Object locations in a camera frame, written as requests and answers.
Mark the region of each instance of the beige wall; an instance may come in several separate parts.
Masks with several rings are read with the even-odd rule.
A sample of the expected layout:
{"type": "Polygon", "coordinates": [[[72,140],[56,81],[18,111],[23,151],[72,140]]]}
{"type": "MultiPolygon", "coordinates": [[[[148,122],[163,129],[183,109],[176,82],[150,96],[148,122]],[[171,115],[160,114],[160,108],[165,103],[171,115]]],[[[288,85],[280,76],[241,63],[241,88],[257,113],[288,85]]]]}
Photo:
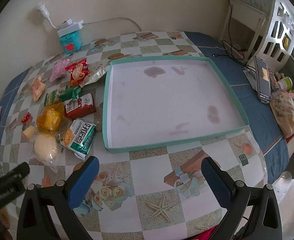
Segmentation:
{"type": "MultiPolygon", "coordinates": [[[[84,22],[129,17],[143,31],[182,30],[218,37],[227,0],[11,0],[0,14],[0,98],[6,85],[31,65],[62,51],[56,31],[34,10],[44,2],[51,20],[60,25],[72,18],[84,22]]],[[[123,20],[87,25],[83,44],[95,38],[137,29],[123,20]]]]}

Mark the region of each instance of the blue gripper pad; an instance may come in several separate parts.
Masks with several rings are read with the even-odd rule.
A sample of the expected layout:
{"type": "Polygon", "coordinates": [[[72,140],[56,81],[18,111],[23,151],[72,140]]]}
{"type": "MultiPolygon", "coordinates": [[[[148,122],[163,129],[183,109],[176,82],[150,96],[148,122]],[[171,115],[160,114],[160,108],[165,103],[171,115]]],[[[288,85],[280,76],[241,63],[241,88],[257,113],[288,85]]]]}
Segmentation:
{"type": "Polygon", "coordinates": [[[80,206],[98,172],[99,161],[96,157],[90,156],[79,170],[70,175],[66,184],[71,184],[67,192],[67,201],[71,209],[80,206]]]}
{"type": "Polygon", "coordinates": [[[220,170],[217,164],[210,157],[204,158],[201,163],[201,172],[210,189],[214,193],[219,205],[229,210],[233,200],[232,192],[220,176],[223,171],[220,170],[219,172],[217,168],[220,170]]]}

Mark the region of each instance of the metal screw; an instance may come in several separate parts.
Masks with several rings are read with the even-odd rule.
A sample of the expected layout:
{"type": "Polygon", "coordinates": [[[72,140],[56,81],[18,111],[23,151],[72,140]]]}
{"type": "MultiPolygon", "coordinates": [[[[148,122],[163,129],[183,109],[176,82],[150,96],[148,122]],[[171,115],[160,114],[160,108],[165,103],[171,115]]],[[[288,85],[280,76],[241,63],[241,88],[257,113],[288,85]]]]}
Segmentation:
{"type": "Polygon", "coordinates": [[[61,187],[61,186],[63,186],[64,184],[65,184],[65,181],[62,180],[62,179],[56,182],[56,185],[57,185],[58,187],[61,187]]]}
{"type": "Polygon", "coordinates": [[[271,184],[266,184],[266,188],[269,189],[269,190],[273,190],[274,189],[271,184]]]}
{"type": "Polygon", "coordinates": [[[237,185],[238,187],[243,187],[245,184],[244,184],[241,180],[237,180],[237,181],[236,181],[236,185],[237,185]]]}
{"type": "Polygon", "coordinates": [[[28,190],[32,190],[32,189],[34,189],[34,187],[35,187],[34,184],[29,184],[28,187],[27,187],[27,189],[28,189],[28,190]]]}

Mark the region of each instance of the gray cable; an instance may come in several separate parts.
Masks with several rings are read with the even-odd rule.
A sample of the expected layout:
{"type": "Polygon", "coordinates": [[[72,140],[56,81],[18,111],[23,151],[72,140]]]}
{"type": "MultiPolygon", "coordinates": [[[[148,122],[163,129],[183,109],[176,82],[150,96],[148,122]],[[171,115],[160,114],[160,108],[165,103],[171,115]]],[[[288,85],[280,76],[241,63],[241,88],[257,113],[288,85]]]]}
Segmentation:
{"type": "Polygon", "coordinates": [[[109,20],[115,20],[115,19],[128,20],[128,21],[132,22],[134,25],[136,25],[138,27],[138,29],[139,29],[140,32],[142,31],[142,29],[139,27],[139,25],[135,21],[133,21],[132,19],[126,18],[126,17],[115,17],[115,18],[110,18],[110,19],[98,21],[98,22],[83,23],[83,25],[93,24],[93,23],[101,23],[101,22],[105,22],[105,21],[109,21],[109,20]]]}

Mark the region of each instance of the plug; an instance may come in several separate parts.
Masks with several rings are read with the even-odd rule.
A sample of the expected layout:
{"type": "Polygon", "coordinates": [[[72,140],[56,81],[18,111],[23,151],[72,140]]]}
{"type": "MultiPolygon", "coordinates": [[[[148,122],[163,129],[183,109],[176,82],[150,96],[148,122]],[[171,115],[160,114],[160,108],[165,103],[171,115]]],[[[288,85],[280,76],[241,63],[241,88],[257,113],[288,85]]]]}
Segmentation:
{"type": "Polygon", "coordinates": [[[45,7],[45,4],[43,4],[42,2],[39,2],[36,6],[35,9],[38,10],[45,19],[49,18],[49,12],[45,7]]]}

